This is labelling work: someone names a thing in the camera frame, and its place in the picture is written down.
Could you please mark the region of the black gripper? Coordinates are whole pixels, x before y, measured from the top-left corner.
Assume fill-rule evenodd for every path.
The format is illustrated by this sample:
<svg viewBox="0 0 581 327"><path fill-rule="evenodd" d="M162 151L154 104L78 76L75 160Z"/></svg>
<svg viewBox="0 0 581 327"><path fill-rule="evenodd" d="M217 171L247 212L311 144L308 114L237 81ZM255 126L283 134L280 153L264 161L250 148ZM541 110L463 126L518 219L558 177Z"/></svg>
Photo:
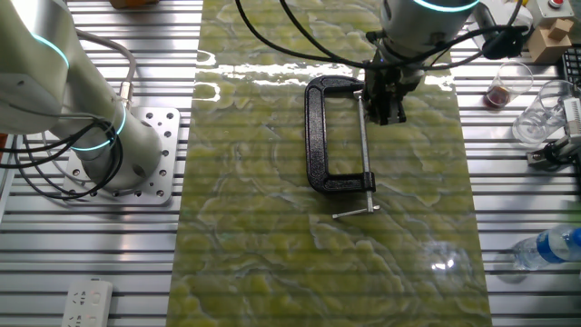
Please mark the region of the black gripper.
<svg viewBox="0 0 581 327"><path fill-rule="evenodd" d="M408 67L366 69L363 89L366 118L378 119L379 125L388 125L392 112L394 124L405 123L403 99L416 90L423 75L421 70Z"/></svg>

